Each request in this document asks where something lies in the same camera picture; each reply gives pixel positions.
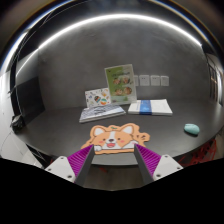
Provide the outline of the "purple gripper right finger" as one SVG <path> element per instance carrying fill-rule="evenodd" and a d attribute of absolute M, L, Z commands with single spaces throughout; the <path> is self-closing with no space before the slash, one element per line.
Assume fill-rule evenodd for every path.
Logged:
<path fill-rule="evenodd" d="M 159 155 L 138 144 L 134 146 L 134 155 L 145 185 L 182 169 L 182 166 L 168 154 Z"/>

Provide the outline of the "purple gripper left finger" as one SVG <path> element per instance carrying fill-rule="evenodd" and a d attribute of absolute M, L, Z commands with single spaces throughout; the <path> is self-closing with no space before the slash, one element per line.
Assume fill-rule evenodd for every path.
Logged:
<path fill-rule="evenodd" d="M 46 171 L 83 186 L 94 155 L 94 146 L 90 145 L 68 157 L 58 157 L 46 168 Z"/>

